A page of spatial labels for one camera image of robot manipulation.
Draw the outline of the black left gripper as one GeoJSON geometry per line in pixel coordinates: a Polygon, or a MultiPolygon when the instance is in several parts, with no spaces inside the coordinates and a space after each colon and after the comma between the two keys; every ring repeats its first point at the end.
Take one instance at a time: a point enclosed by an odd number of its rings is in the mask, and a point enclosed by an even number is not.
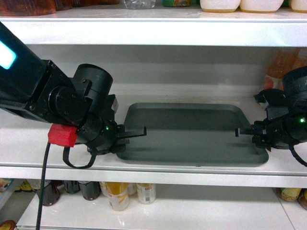
{"type": "Polygon", "coordinates": [[[117,154],[126,150],[130,143],[127,138],[141,137],[147,135],[145,126],[141,130],[124,131],[117,133],[115,113],[118,102],[114,94],[106,98],[95,97],[89,110],[89,114],[83,126],[77,131],[77,144],[87,146],[91,154],[104,155],[109,152],[117,154]]]}

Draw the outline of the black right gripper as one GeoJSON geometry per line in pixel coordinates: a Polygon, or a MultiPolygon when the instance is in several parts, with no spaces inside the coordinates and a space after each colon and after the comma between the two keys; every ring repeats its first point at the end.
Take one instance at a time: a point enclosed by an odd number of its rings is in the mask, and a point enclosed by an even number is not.
{"type": "Polygon", "coordinates": [[[307,110],[289,104],[283,91],[265,89],[254,95],[267,118],[255,121],[252,128],[236,128],[235,136],[253,135],[258,148],[286,149],[307,141],[307,110]]]}

